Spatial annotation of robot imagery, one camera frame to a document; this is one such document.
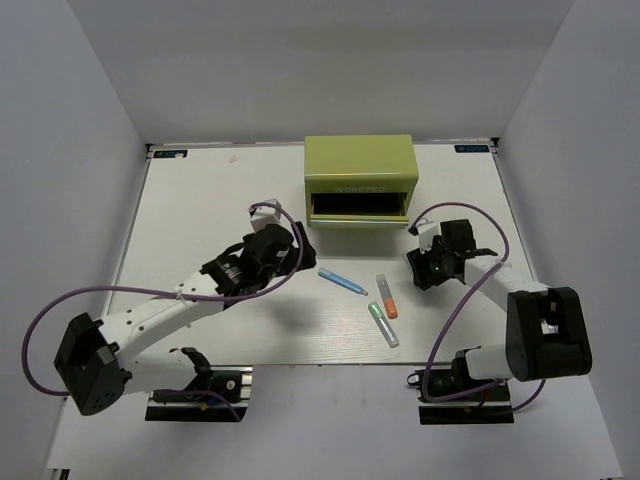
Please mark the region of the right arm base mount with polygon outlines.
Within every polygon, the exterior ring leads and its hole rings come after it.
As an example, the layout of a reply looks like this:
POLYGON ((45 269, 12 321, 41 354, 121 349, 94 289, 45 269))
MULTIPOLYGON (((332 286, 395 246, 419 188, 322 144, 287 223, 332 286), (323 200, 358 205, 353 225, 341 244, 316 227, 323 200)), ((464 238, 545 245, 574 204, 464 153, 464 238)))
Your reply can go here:
MULTIPOLYGON (((421 391, 424 369, 415 370, 407 376, 408 387, 418 394, 418 414, 420 425, 497 425, 513 424, 511 395, 506 385, 461 397, 446 402, 431 402, 421 391)), ((428 380, 428 392, 431 396, 446 396, 467 390, 472 386, 461 386, 454 381, 450 368, 431 370, 428 380)))

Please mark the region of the orange cap lead case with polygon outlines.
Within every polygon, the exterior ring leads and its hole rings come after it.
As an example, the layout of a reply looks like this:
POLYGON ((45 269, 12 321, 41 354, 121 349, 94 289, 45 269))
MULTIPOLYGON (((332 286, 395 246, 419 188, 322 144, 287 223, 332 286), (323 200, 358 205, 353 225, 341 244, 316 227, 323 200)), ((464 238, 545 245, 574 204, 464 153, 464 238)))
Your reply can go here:
POLYGON ((377 274, 375 280, 387 316, 390 319, 396 319, 398 317, 398 310, 386 276, 384 274, 377 274))

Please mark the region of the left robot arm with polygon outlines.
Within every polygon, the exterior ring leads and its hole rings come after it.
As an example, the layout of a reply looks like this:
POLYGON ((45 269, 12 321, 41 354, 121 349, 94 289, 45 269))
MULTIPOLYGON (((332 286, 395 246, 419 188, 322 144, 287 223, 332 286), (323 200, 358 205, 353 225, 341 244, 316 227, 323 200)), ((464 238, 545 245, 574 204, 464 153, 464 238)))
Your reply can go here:
POLYGON ((240 399, 240 374, 213 369, 191 346, 158 354, 149 348, 174 332, 237 303, 265 295, 272 281, 316 265, 316 251, 304 226, 268 224, 236 244, 170 291, 94 320, 73 318, 54 359, 79 412, 104 411, 123 395, 151 392, 161 401, 221 403, 240 399))

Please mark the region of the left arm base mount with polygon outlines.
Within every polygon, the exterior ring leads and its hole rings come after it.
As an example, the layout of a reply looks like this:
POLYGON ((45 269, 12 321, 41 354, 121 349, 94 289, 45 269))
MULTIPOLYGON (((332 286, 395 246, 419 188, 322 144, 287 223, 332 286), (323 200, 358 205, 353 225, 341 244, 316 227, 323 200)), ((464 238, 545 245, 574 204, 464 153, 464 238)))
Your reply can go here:
POLYGON ((150 422, 238 423, 249 407, 250 366, 215 367, 198 374, 179 393, 152 392, 145 411, 150 422))

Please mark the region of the green metal drawer box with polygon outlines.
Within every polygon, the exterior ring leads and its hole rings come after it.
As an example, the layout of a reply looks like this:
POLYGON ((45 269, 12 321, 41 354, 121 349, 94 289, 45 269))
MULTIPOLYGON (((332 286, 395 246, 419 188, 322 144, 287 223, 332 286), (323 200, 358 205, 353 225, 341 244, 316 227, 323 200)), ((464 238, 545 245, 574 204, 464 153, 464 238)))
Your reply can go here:
POLYGON ((306 222, 315 228, 404 228, 419 180, 413 138, 307 136, 306 222))

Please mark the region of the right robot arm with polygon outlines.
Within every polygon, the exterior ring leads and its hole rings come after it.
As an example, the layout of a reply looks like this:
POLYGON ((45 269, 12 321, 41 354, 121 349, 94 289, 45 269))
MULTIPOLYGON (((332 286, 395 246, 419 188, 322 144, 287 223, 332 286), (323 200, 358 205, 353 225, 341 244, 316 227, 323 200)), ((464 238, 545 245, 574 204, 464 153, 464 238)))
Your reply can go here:
POLYGON ((448 370, 434 369, 435 358, 428 358, 420 387, 423 399, 434 403, 472 399, 511 379, 528 382, 591 371, 591 346, 574 289, 536 282, 495 251, 478 247, 466 219, 421 220, 409 232, 418 239, 417 248, 406 255, 418 288, 427 291, 449 280, 468 288, 452 319, 476 293, 506 315, 503 343, 460 350, 448 370))

